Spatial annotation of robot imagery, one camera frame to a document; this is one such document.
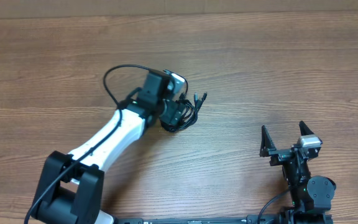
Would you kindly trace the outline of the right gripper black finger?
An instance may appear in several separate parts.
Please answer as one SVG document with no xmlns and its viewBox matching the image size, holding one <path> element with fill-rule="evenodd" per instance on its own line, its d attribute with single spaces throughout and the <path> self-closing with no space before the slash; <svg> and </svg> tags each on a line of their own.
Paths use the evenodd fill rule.
<svg viewBox="0 0 358 224">
<path fill-rule="evenodd" d="M 260 144 L 260 157 L 268 157 L 271 151 L 275 151 L 276 147 L 272 138 L 269 135 L 268 129 L 265 125 L 261 127 L 261 144 Z"/>
<path fill-rule="evenodd" d="M 312 135 L 314 132 L 306 125 L 304 121 L 299 122 L 300 132 L 302 136 Z"/>
</svg>

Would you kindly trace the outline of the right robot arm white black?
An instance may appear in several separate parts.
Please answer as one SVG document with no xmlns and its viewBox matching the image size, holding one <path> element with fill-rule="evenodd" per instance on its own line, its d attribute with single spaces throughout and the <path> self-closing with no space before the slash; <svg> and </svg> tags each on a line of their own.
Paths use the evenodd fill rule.
<svg viewBox="0 0 358 224">
<path fill-rule="evenodd" d="M 336 183 L 320 175 L 312 176 L 308 161 L 318 157 L 323 141 L 299 122 L 301 136 L 288 149 L 277 149 L 266 126 L 261 127 L 260 156 L 269 157 L 271 166 L 281 166 L 288 188 L 270 199 L 257 215 L 257 223 L 332 223 L 331 209 Z M 292 206 L 283 207 L 276 215 L 264 211 L 282 196 L 290 194 Z"/>
</svg>

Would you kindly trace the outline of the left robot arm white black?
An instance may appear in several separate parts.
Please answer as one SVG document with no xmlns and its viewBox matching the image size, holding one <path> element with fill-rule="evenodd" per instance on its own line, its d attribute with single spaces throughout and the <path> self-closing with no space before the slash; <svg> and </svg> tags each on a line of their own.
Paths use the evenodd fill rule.
<svg viewBox="0 0 358 224">
<path fill-rule="evenodd" d="M 24 221 L 116 223 L 101 210 L 104 175 L 157 119 L 178 124 L 184 107 L 173 97 L 187 80 L 169 70 L 147 69 L 142 87 L 132 90 L 108 123 L 68 154 L 54 151 L 45 160 L 32 206 Z"/>
</svg>

